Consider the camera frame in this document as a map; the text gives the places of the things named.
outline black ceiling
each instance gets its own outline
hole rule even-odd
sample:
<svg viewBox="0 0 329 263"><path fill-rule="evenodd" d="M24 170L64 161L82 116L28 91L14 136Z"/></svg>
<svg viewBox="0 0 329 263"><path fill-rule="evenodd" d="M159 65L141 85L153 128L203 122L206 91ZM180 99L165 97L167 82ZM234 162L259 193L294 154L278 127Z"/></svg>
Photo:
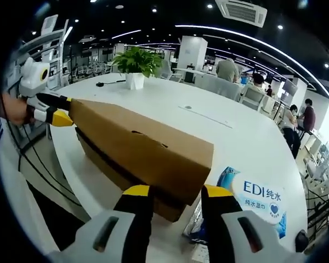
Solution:
<svg viewBox="0 0 329 263"><path fill-rule="evenodd" d="M57 27L62 27L64 20L70 19L69 26L73 26L73 30L66 44L77 44L85 35L96 37L96 40L90 43L78 44L80 49L88 48L92 43L97 43L97 47L111 46L118 41L127 44L142 44L148 41L163 42L165 39L166 42L178 43L178 38L183 35L214 35L265 51L309 79L309 75L289 59L257 42L224 32L199 28L176 28L174 25L201 25L233 30L275 46L300 62L318 79L329 81L329 69L324 68L324 63L329 64L329 0L252 0L246 2L267 8L268 13L263 28L224 18L214 0L97 0L95 3L91 3L90 0L61 0L50 2L52 8L49 15L59 14ZM299 2L308 3L308 5L300 9ZM212 4L213 8L208 9L207 4ZM117 5L123 5L124 8L116 9ZM153 8L157 9L156 13L152 12ZM41 24L42 19L35 21L24 36L24 40L36 37L30 32L31 30L39 32ZM279 24L283 25L283 30L277 29ZM141 32L120 37L114 41L100 41L100 39L139 29ZM292 73L278 61L241 44L212 37L204 38L211 48L231 51L273 69L277 67L277 71L281 74ZM207 54L214 55L214 50L208 50ZM226 56L226 53L217 52L217 54ZM314 84L314 86L319 93L324 94L318 85Z"/></svg>

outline office chair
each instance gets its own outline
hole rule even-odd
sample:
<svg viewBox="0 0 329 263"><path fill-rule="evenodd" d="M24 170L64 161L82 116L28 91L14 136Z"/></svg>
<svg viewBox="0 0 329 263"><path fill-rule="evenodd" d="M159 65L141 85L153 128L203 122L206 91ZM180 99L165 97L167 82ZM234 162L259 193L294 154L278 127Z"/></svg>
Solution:
<svg viewBox="0 0 329 263"><path fill-rule="evenodd" d="M245 106L259 112L263 104L263 98L265 96L266 94L262 92L254 90L252 88L248 88L247 91L240 98L239 103L244 104Z"/></svg>
<svg viewBox="0 0 329 263"><path fill-rule="evenodd" d="M173 73L171 71L171 67L169 66L169 61L162 59L160 78L180 82L183 78L183 75L181 73Z"/></svg>

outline cardboard box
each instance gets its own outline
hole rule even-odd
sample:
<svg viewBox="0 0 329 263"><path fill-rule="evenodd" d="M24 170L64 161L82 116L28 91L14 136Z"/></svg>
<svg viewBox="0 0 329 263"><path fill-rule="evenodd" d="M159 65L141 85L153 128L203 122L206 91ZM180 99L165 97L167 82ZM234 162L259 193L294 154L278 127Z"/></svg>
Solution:
<svg viewBox="0 0 329 263"><path fill-rule="evenodd" d="M211 170L213 145L123 107L72 100L86 155L118 187L156 189L155 212L176 221Z"/></svg>

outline office room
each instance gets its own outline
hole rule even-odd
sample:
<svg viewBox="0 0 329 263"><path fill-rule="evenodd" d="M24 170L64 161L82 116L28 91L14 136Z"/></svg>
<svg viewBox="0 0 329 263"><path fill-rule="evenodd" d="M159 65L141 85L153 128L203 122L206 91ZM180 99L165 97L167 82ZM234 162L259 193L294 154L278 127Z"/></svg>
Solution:
<svg viewBox="0 0 329 263"><path fill-rule="evenodd" d="M0 200L16 259L329 256L329 3L12 9Z"/></svg>

